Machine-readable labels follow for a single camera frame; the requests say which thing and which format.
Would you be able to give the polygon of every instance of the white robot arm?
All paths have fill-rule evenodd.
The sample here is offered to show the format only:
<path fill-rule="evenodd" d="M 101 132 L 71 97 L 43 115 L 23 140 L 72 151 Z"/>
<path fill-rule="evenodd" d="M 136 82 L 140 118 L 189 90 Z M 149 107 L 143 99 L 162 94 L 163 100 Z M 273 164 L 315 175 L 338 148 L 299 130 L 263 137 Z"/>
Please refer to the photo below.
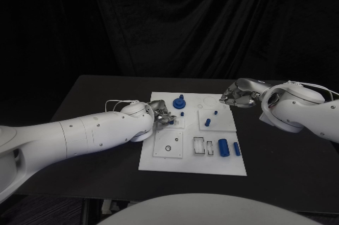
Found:
<path fill-rule="evenodd" d="M 152 135 L 155 121 L 165 124 L 175 120 L 163 100 L 131 102 L 121 112 L 28 127 L 0 126 L 0 203 L 48 165 L 127 141 L 143 141 Z"/>
<path fill-rule="evenodd" d="M 326 102 L 322 94 L 305 86 L 326 90 L 332 100 Z M 333 94 L 339 95 L 315 84 L 289 81 L 271 86 L 260 80 L 241 78 L 219 101 L 241 108 L 261 101 L 260 119 L 266 123 L 293 133 L 306 127 L 319 137 L 339 143 L 339 100 L 333 100 Z"/>

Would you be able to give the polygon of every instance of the table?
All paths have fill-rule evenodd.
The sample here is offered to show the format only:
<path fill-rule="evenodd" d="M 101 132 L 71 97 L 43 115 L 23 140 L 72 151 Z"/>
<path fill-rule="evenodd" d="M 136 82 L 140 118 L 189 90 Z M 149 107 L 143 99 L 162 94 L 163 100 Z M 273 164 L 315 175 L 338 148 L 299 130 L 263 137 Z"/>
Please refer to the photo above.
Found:
<path fill-rule="evenodd" d="M 111 99 L 149 101 L 153 91 L 221 94 L 232 82 L 84 75 L 52 122 L 104 112 L 104 103 Z M 294 134 L 261 122 L 260 105 L 231 110 L 248 176 L 139 171 L 142 143 L 127 142 L 48 166 L 18 193 L 136 201 L 172 194 L 214 193 L 293 211 L 339 213 L 339 155 L 331 142 L 307 129 Z"/>

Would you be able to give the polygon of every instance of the blue object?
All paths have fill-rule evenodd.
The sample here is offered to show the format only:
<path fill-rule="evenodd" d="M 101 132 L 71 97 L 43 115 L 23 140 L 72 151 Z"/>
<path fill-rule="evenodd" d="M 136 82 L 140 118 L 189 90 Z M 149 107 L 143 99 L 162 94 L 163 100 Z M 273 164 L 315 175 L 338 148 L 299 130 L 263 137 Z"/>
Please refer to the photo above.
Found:
<path fill-rule="evenodd" d="M 176 109 L 182 109 L 185 106 L 186 106 L 186 101 L 183 100 L 183 95 L 181 94 L 181 97 L 173 101 L 173 107 Z"/>
<path fill-rule="evenodd" d="M 208 126 L 208 127 L 209 127 L 209 123 L 211 123 L 211 119 L 206 119 L 205 126 Z"/>
<path fill-rule="evenodd" d="M 240 153 L 240 149 L 238 149 L 238 143 L 235 143 L 235 155 L 240 156 L 241 153 Z"/>
<path fill-rule="evenodd" d="M 219 150 L 221 150 L 221 156 L 230 156 L 230 149 L 228 149 L 228 140 L 227 139 L 219 139 Z"/>

